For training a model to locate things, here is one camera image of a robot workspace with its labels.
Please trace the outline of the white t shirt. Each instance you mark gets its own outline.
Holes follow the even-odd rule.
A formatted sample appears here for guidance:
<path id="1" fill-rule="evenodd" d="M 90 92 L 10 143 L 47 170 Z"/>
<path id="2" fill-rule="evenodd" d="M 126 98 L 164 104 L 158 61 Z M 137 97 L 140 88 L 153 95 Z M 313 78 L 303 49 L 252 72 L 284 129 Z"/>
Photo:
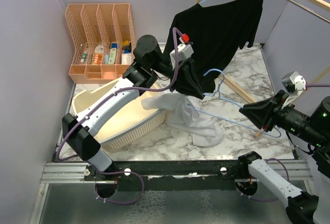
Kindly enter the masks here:
<path id="1" fill-rule="evenodd" d="M 141 104 L 146 110 L 166 110 L 166 124 L 191 133 L 194 146 L 213 147 L 222 142 L 223 130 L 209 115 L 201 112 L 195 97 L 166 90 L 158 96 L 142 100 Z"/>

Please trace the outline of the black t shirt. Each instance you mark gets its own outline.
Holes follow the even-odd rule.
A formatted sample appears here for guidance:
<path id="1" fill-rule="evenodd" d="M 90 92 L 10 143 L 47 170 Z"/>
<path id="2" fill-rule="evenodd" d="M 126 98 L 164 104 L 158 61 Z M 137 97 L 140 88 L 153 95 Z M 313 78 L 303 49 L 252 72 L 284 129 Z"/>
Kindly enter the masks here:
<path id="1" fill-rule="evenodd" d="M 252 47 L 263 10 L 263 0 L 235 0 L 175 15 L 171 28 L 188 35 L 194 68 L 203 92 L 215 90 L 218 70 L 223 71 L 238 49 Z"/>

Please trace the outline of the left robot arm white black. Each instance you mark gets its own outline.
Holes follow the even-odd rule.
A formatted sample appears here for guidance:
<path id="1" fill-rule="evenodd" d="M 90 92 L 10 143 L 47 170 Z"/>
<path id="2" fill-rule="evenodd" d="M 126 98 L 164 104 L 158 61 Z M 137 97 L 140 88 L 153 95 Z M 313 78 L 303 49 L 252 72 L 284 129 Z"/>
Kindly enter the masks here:
<path id="1" fill-rule="evenodd" d="M 174 49 L 172 58 L 160 50 L 156 38 L 144 35 L 139 38 L 133 63 L 123 73 L 115 86 L 94 104 L 76 115 L 70 113 L 62 118 L 63 141 L 83 160 L 96 168 L 96 174 L 103 180 L 113 176 L 113 160 L 94 138 L 103 125 L 118 111 L 144 92 L 159 92 L 152 89 L 161 73 L 171 81 L 166 90 L 199 99 L 204 94 L 194 70 L 193 48 L 185 33 L 173 32 Z"/>

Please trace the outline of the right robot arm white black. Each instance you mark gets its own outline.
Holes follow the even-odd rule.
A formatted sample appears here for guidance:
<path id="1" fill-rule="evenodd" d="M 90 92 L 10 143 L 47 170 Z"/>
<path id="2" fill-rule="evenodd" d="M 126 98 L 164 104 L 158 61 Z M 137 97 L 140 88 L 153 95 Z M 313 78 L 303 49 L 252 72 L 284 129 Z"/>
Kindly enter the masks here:
<path id="1" fill-rule="evenodd" d="M 265 132 L 279 127 L 288 140 L 295 136 L 307 144 L 308 149 L 302 153 L 311 156 L 317 165 L 322 180 L 320 195 L 311 195 L 292 185 L 254 151 L 238 158 L 237 173 L 264 184 L 281 201 L 292 223 L 329 223 L 329 97 L 321 100 L 311 116 L 287 104 L 290 97 L 280 90 L 269 99 L 244 105 L 239 111 Z"/>

